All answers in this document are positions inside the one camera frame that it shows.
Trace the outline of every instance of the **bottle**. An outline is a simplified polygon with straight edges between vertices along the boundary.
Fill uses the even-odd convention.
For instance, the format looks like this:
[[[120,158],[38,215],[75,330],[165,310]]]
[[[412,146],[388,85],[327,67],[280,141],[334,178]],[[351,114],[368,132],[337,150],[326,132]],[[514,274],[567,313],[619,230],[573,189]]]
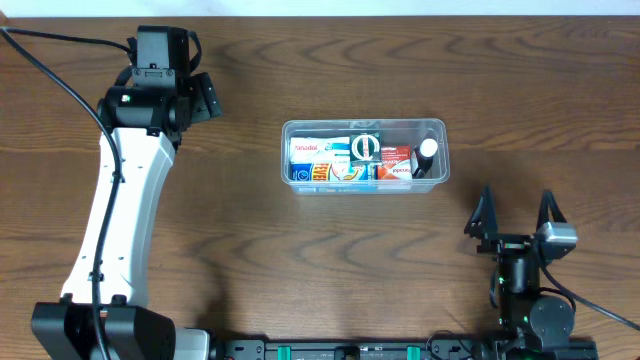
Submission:
[[[433,165],[433,157],[437,152],[438,142],[432,138],[422,140],[422,143],[413,149],[411,153],[411,176],[414,179],[425,177]]]

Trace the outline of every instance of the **table surface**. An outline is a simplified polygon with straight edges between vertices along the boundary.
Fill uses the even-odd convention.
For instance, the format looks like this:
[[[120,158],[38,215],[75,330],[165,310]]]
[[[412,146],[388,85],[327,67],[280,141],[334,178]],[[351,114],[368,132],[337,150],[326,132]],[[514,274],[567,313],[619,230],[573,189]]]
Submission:
[[[178,326],[291,338],[426,338],[497,329],[495,263],[462,230],[491,184],[504,231],[533,232],[542,190],[577,226],[551,272],[640,321],[637,18],[10,19],[125,43],[141,23],[197,31],[224,116],[184,136],[149,260],[150,308]],[[117,50],[19,37],[89,103]],[[0,359],[42,359],[37,301],[56,301],[82,242],[99,132],[0,42]],[[290,119],[442,119],[451,177],[426,195],[298,197],[280,179]],[[638,333],[578,307],[604,359]]]

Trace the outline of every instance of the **white bottle cap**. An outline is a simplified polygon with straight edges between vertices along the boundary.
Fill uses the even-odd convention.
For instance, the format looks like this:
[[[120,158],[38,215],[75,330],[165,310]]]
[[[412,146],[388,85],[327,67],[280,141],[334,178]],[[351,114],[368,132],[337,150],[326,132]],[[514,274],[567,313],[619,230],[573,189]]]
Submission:
[[[420,144],[420,154],[425,158],[433,157],[438,151],[438,143],[434,139],[424,139]]]

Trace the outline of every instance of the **wooden tabletop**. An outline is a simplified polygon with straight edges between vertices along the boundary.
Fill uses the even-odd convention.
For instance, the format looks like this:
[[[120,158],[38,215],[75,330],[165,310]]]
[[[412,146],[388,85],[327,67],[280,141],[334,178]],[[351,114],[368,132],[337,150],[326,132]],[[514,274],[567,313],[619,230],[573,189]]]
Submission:
[[[426,338],[497,329],[495,263],[463,227],[485,184],[501,229],[535,230],[552,189],[578,228],[550,271],[640,321],[637,18],[9,19],[125,43],[139,24],[197,31],[224,116],[190,128],[165,183],[150,308],[178,326],[283,338]],[[17,37],[91,104],[117,50]],[[57,301],[80,250],[99,131],[0,41],[0,359],[42,359],[37,301]],[[451,177],[426,195],[295,196],[280,179],[290,119],[442,119]],[[603,359],[637,332],[578,306]]]

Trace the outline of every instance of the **clear plastic bin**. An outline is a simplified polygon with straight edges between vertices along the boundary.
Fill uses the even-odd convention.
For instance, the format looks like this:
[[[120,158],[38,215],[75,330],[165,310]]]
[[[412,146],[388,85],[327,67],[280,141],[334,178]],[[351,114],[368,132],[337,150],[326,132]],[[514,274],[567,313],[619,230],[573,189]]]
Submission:
[[[334,138],[379,133],[381,146],[418,146],[427,136],[438,143],[431,170],[412,180],[299,181],[292,180],[289,145],[292,137]],[[296,194],[427,193],[449,178],[449,149],[444,123],[439,119],[291,120],[282,128],[282,180]]]

